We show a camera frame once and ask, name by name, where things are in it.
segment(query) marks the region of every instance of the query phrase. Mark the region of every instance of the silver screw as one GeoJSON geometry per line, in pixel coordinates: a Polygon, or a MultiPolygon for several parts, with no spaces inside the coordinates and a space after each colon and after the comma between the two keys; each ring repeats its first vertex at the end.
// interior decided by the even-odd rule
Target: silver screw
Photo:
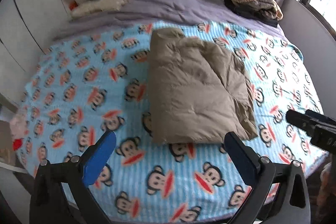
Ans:
{"type": "Polygon", "coordinates": [[[79,162],[80,156],[73,156],[70,160],[71,162],[75,163],[75,162],[79,162]]]}
{"type": "Polygon", "coordinates": [[[292,161],[293,165],[296,167],[299,167],[301,165],[301,163],[297,160],[292,161]]]}
{"type": "Polygon", "coordinates": [[[47,160],[42,160],[40,164],[41,164],[41,166],[46,166],[46,165],[47,165],[47,163],[48,163],[48,161],[47,161],[47,160]]]}
{"type": "Polygon", "coordinates": [[[267,157],[261,157],[260,160],[264,164],[268,164],[269,163],[269,158],[267,158],[267,157]]]}

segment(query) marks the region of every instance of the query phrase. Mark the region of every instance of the monkey print blanket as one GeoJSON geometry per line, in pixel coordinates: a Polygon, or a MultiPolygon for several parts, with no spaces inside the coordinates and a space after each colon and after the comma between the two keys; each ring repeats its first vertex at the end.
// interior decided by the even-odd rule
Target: monkey print blanket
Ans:
{"type": "MultiPolygon", "coordinates": [[[[117,147],[90,190],[112,219],[189,222],[235,213],[250,188],[222,145],[151,142],[147,56],[152,30],[163,27],[179,27],[187,37],[234,51],[254,89],[259,136],[245,143],[273,162],[296,159],[306,175],[314,171],[325,153],[285,119],[288,109],[322,112],[293,44],[230,23],[156,22],[82,35],[48,49],[22,104],[28,117],[18,157],[30,174],[43,159],[57,163],[81,155],[108,128],[117,136],[117,147]]],[[[67,185],[64,190],[74,202],[67,185]]]]}

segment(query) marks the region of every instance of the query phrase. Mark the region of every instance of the folded down jacket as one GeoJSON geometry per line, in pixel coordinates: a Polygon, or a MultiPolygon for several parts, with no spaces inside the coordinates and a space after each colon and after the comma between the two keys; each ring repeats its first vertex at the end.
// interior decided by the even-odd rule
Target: folded down jacket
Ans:
{"type": "Polygon", "coordinates": [[[155,30],[148,81],[155,143],[222,143],[230,131],[241,140],[257,136],[251,83],[233,52],[178,28],[155,30]]]}

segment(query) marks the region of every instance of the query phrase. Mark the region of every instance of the bed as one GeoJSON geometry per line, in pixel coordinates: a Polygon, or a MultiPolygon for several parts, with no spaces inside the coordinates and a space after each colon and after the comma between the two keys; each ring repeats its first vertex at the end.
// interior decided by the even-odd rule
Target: bed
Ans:
{"type": "MultiPolygon", "coordinates": [[[[280,27],[241,18],[223,0],[131,0],[118,12],[70,22],[41,57],[21,106],[28,127],[18,157],[31,175],[43,159],[82,155],[109,128],[117,148],[90,190],[112,220],[202,222],[236,212],[251,189],[223,145],[151,141],[147,56],[152,30],[163,27],[226,47],[244,62],[259,133],[246,145],[273,162],[299,160],[306,176],[325,159],[286,123],[288,109],[323,111],[300,50],[280,27]],[[207,186],[197,177],[211,166],[220,180],[207,186]]],[[[75,203],[67,185],[64,191],[75,203]]]]}

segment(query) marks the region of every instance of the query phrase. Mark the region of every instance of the blue gripper pad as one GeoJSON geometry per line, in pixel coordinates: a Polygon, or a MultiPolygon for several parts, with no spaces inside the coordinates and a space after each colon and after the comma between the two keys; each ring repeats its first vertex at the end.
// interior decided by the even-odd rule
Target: blue gripper pad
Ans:
{"type": "Polygon", "coordinates": [[[97,141],[97,148],[83,166],[83,183],[89,187],[97,180],[100,172],[113,153],[117,143],[116,135],[113,131],[105,132],[97,141]]]}

